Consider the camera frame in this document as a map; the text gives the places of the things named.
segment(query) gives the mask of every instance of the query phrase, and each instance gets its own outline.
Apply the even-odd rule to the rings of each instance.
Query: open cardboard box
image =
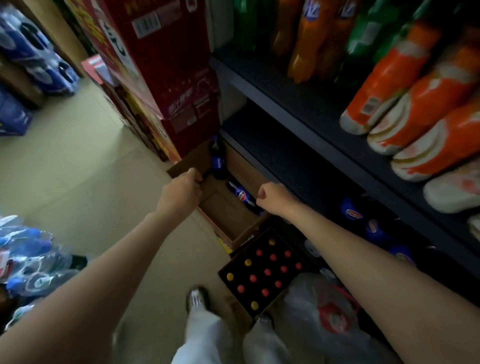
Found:
[[[223,141],[227,149],[226,164],[229,172],[254,197],[263,183],[269,182],[235,149]],[[270,215],[264,212],[258,216],[247,207],[227,188],[227,180],[217,180],[213,177],[212,159],[209,151],[210,140],[200,144],[184,159],[168,170],[168,174],[175,178],[196,168],[204,177],[200,187],[203,196],[198,205],[199,211],[213,226],[215,233],[232,250],[242,245],[250,235],[259,231]]]

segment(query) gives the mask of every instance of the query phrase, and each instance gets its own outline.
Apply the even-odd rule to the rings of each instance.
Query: pant leg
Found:
[[[233,340],[225,322],[217,315],[194,307],[187,320],[185,344],[172,364],[229,364]]]
[[[245,364],[289,364],[290,356],[282,339],[267,322],[257,322],[243,339]]]

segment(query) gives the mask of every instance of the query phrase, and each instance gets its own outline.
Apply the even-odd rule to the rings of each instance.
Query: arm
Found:
[[[165,238],[200,202],[201,178],[192,168],[165,185],[155,212],[3,334],[1,362],[92,362]]]
[[[296,201],[281,184],[264,184],[257,204],[315,245],[406,364],[478,362],[480,309]]]

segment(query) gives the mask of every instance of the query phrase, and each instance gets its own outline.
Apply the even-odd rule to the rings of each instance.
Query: shoe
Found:
[[[195,286],[187,293],[187,313],[189,314],[193,307],[203,307],[210,311],[210,299],[207,288],[204,286]]]
[[[256,319],[254,319],[254,321],[252,322],[252,327],[255,326],[257,322],[269,324],[272,328],[275,328],[275,325],[273,323],[273,318],[268,312],[265,312],[260,316],[258,316]]]

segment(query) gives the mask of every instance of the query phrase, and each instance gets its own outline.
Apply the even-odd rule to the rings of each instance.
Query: person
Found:
[[[200,202],[201,180],[190,169],[165,185],[155,212],[0,337],[0,362],[92,362],[164,239]],[[289,220],[315,245],[403,362],[480,360],[480,309],[470,302],[298,202],[281,184],[264,184],[257,204]],[[227,363],[231,337],[208,311],[204,289],[192,289],[187,299],[186,342],[173,363]],[[261,316],[245,337],[244,358],[247,364],[289,362],[268,317]]]

